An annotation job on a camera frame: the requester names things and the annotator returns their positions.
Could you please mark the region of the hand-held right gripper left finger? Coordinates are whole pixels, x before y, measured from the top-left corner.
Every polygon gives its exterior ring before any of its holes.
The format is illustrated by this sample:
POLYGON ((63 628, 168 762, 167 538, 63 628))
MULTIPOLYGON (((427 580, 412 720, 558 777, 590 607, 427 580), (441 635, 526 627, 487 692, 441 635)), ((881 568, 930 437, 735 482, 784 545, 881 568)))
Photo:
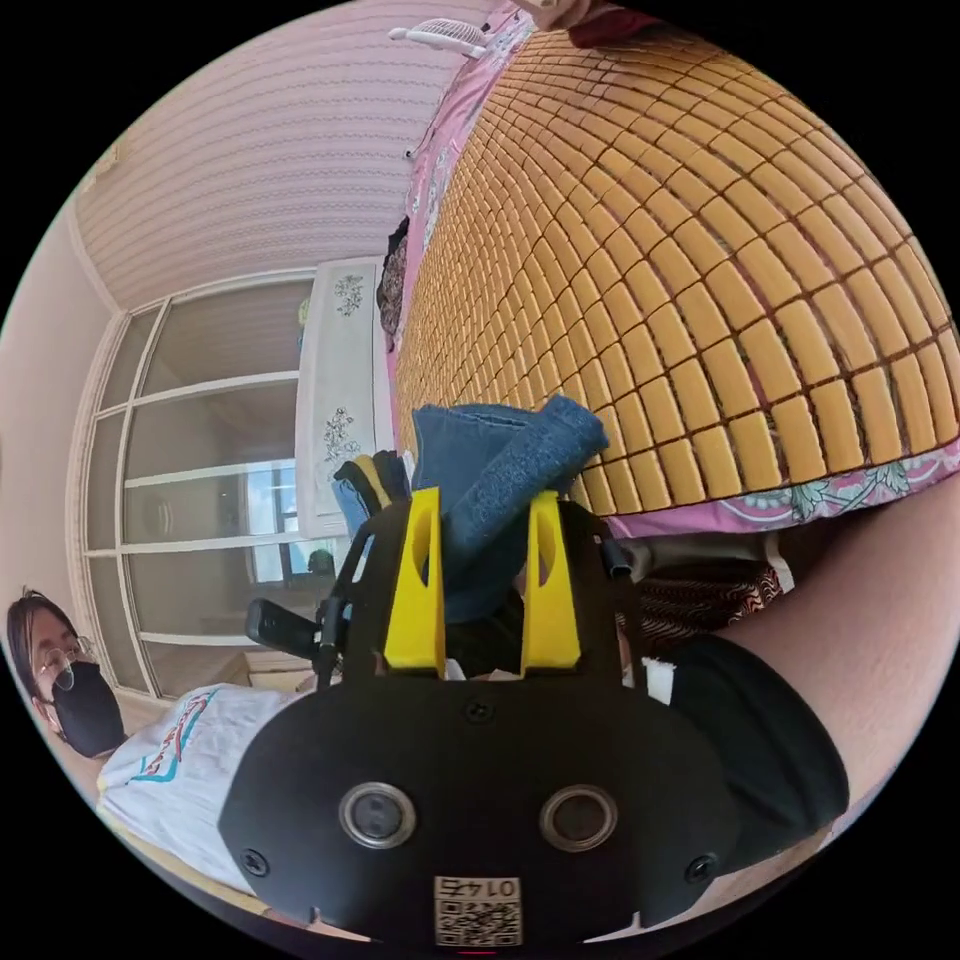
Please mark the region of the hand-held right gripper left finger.
POLYGON ((383 655, 391 669, 446 667, 441 492, 413 493, 383 655))

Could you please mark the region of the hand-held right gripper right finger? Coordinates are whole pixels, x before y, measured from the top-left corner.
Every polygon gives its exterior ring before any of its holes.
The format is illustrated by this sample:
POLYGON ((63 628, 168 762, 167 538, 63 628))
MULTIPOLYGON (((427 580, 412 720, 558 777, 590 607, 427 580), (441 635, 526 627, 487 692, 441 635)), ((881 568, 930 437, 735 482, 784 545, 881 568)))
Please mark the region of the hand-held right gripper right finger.
POLYGON ((570 564, 554 491, 530 505, 524 586, 522 673, 571 671, 581 656, 570 564))

